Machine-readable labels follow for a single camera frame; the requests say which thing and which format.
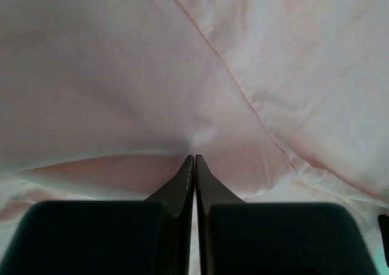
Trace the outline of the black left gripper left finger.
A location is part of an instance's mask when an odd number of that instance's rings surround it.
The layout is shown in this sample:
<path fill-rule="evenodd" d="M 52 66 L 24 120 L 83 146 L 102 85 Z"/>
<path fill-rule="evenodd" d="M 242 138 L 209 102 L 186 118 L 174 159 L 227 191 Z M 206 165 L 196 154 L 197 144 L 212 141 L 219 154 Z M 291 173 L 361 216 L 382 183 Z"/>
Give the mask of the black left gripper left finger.
<path fill-rule="evenodd" d="M 44 201 L 23 216 L 2 274 L 187 274 L 195 160 L 143 201 Z"/>

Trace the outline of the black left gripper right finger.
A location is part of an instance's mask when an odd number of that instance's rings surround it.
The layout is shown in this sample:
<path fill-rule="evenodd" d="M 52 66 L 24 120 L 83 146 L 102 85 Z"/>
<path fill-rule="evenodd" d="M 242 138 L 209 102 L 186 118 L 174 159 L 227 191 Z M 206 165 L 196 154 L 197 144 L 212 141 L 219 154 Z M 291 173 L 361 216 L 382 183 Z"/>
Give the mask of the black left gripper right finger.
<path fill-rule="evenodd" d="M 195 158 L 202 274 L 376 274 L 356 222 L 334 203 L 246 203 Z"/>

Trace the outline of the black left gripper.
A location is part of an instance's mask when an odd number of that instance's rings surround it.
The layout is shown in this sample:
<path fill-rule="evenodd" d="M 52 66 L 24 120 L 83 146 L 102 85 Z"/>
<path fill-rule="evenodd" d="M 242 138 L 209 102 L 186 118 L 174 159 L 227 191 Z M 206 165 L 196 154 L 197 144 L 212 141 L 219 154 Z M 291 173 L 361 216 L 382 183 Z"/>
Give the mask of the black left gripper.
<path fill-rule="evenodd" d="M 387 215 L 381 214 L 378 216 L 377 220 L 382 236 L 382 242 L 384 245 L 387 245 L 389 241 L 389 217 Z"/>

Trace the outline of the salmon pink t shirt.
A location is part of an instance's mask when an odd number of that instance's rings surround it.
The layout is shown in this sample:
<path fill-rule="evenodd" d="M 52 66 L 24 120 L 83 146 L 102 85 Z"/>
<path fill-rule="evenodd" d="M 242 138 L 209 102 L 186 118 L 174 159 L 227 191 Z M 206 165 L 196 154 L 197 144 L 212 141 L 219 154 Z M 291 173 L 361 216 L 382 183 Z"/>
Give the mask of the salmon pink t shirt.
<path fill-rule="evenodd" d="M 1 251 L 196 154 L 248 202 L 342 205 L 387 274 L 388 0 L 1 0 Z"/>

